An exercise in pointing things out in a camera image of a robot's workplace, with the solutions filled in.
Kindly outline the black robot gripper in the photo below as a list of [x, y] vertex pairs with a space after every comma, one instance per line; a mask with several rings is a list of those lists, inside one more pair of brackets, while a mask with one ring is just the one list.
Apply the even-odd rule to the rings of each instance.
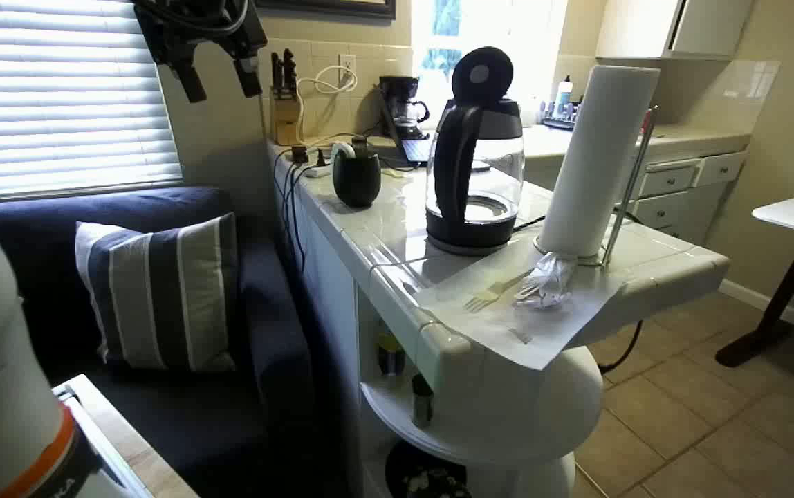
[[200, 73], [189, 60], [200, 42], [233, 56], [243, 98], [257, 98], [257, 50], [267, 34], [251, 0], [134, 0], [148, 48], [159, 63], [174, 63], [189, 102], [204, 102]]

